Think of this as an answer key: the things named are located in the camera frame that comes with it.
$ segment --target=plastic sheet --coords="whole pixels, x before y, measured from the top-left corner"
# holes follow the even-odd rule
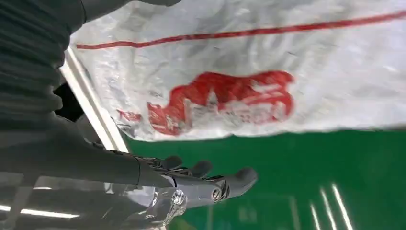
[[[406,1],[131,2],[75,52],[138,140],[406,124]]]

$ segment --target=red logo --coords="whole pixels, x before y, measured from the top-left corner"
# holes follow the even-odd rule
[[[119,109],[116,109],[116,111],[120,115],[120,119],[122,119],[124,117],[128,121],[140,121],[141,120],[140,114],[136,114],[133,112],[124,112]]]
[[[219,113],[233,114],[242,122],[279,121],[288,117],[293,109],[292,96],[286,90],[290,82],[293,82],[292,75],[280,70],[240,77],[205,72],[190,84],[173,89],[166,107],[148,103],[149,121],[160,133],[179,135],[192,127],[192,103],[217,106]],[[277,115],[276,110],[279,108],[281,113],[281,106],[283,114]]]

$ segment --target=robotic hand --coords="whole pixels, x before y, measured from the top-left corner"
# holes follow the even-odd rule
[[[138,161],[141,170],[139,185],[147,184],[154,187],[139,186],[138,190],[126,192],[145,194],[149,191],[154,195],[150,196],[151,201],[144,206],[144,210],[130,215],[123,222],[122,229],[134,229],[134,226],[137,229],[165,226],[173,217],[182,215],[185,209],[213,205],[225,199],[238,197],[257,181],[257,174],[252,168],[243,168],[230,176],[206,177],[212,168],[209,161],[200,161],[192,168],[181,167],[182,161],[176,156],[164,160],[138,158]],[[160,175],[164,180],[157,179],[153,182],[142,178],[143,175],[153,173]]]

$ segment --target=silver mechanical part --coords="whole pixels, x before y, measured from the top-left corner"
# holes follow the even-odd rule
[[[177,188],[182,190],[188,199],[187,208],[211,205],[221,200],[222,189],[216,183],[184,175],[172,176],[174,176]]]
[[[182,190],[178,189],[173,193],[172,202],[176,205],[181,205],[185,200],[186,196]]]
[[[212,200],[213,202],[219,201],[221,198],[221,191],[218,188],[215,188],[212,192]]]

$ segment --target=fluorescent light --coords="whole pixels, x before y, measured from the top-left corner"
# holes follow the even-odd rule
[[[10,211],[10,209],[11,209],[10,206],[0,205],[0,210],[1,210],[1,211]]]
[[[0,210],[2,210],[2,211],[10,211],[11,207],[10,206],[0,205]],[[75,218],[75,217],[79,216],[79,215],[73,215],[73,214],[68,214],[68,213],[47,212],[47,211],[26,209],[26,208],[21,210],[21,213],[28,214],[28,215],[35,215],[35,216],[66,218],[66,219],[71,219],[71,218]]]
[[[50,187],[35,187],[34,189],[44,189],[44,190],[51,190]]]
[[[326,207],[327,216],[330,219],[331,228],[337,230],[336,222],[334,221],[333,212],[331,211],[330,204],[328,203],[327,195],[323,189],[320,189],[321,196],[323,198],[324,206]]]
[[[338,206],[340,207],[341,213],[344,218],[345,225],[347,226],[348,230],[353,230],[354,228],[351,225],[350,218],[348,217],[347,210],[345,209],[344,202],[341,199],[340,192],[335,184],[332,184],[334,195],[336,196]]]
[[[315,221],[316,230],[321,230],[320,223],[318,222],[317,212],[315,206],[310,204],[310,208],[312,210],[313,220]]]

